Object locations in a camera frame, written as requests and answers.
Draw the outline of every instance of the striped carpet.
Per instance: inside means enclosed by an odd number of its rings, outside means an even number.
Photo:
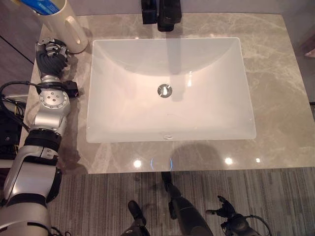
[[[315,235],[315,168],[172,172],[175,185],[204,216],[215,236],[223,218],[205,210],[226,197],[243,214],[263,217],[274,236]],[[180,235],[168,213],[160,173],[99,174],[63,177],[59,196],[49,204],[52,225],[73,236],[119,236],[132,223],[127,209],[136,200],[151,236]],[[263,224],[249,220],[261,235]]]

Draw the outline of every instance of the chrome drain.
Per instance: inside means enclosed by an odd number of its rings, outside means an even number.
[[[172,95],[173,89],[170,85],[162,84],[158,87],[157,93],[160,97],[167,98]]]

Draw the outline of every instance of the undermount sink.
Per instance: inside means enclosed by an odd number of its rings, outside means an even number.
[[[93,42],[89,143],[255,137],[239,38]]]

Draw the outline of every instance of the faucet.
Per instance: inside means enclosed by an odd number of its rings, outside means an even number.
[[[156,0],[141,0],[143,24],[155,24],[161,32],[170,32],[182,19],[180,0],[159,0],[158,17]]]
[[[170,32],[176,23],[182,19],[180,0],[159,0],[157,29],[161,32]]]

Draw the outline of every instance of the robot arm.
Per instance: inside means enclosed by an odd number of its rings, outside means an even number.
[[[4,183],[0,236],[51,234],[46,203],[59,192],[62,172],[56,167],[58,149],[70,112],[69,97],[78,95],[74,82],[62,83],[59,79],[66,58],[67,48],[61,41],[37,42],[40,107]]]

